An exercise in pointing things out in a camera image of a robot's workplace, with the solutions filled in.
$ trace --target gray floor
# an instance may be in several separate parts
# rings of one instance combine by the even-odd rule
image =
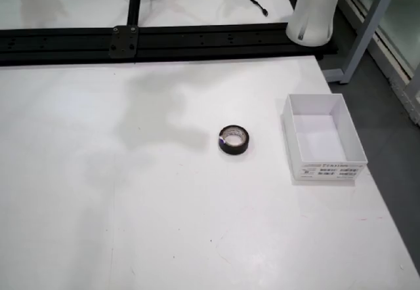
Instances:
[[[356,35],[339,11],[334,29],[344,55]],[[348,85],[332,83],[330,88],[346,100],[372,176],[420,272],[420,128],[369,54]]]

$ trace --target metal bracket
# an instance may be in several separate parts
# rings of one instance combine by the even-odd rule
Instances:
[[[116,26],[112,29],[110,57],[115,59],[134,58],[137,54],[138,27]]]

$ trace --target white table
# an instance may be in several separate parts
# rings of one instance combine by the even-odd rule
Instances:
[[[328,92],[313,57],[3,68],[0,289],[420,288],[367,169],[291,178],[284,99]]]
[[[287,22],[289,0],[141,0],[140,26]],[[103,28],[127,23],[129,0],[0,0],[0,29]]]

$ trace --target metal frame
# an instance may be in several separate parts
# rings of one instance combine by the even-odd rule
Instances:
[[[140,0],[130,0],[126,26],[0,31],[0,66],[266,58],[334,54],[333,42],[303,47],[287,24],[139,28]]]
[[[361,34],[363,32],[364,19],[363,14],[351,0],[340,0],[339,7],[343,11],[352,27]],[[404,71],[400,63],[389,52],[388,44],[383,43],[381,32],[376,30],[372,39],[368,40],[368,51],[376,61],[378,67],[389,80],[390,86],[395,92],[403,107],[409,114],[410,119],[417,125],[420,125],[420,66],[415,70],[412,79]],[[325,71],[328,79],[334,81],[331,71]],[[336,77],[336,81],[342,81],[343,77]]]
[[[358,36],[345,58],[343,66],[338,70],[324,71],[328,82],[342,84],[350,82],[390,2],[391,0],[374,0],[362,26],[358,29]]]

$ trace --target open cardboard box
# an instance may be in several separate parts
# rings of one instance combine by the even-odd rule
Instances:
[[[283,124],[297,180],[354,180],[368,164],[341,94],[290,94]]]

